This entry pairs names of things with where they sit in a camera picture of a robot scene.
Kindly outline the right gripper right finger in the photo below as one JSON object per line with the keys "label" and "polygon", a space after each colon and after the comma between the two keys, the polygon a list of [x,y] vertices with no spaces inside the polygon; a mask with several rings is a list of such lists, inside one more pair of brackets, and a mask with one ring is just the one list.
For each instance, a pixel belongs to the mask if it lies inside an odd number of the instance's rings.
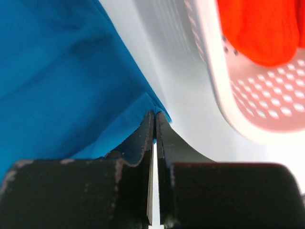
{"label": "right gripper right finger", "polygon": [[167,229],[302,229],[295,178],[275,163],[215,162],[156,116],[160,222]]}

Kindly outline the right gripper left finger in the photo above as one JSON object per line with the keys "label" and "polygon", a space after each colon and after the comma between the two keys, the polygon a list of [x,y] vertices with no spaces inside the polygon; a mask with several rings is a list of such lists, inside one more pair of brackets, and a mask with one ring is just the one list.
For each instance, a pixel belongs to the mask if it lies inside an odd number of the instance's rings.
{"label": "right gripper left finger", "polygon": [[20,160],[0,189],[3,229],[146,229],[152,214],[154,113],[95,160]]}

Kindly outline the blue t shirt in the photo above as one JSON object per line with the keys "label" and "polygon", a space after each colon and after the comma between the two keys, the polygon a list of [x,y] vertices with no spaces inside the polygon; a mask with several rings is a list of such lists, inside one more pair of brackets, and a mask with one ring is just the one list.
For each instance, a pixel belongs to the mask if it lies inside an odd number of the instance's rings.
{"label": "blue t shirt", "polygon": [[97,0],[0,3],[0,174],[96,159],[165,111]]}

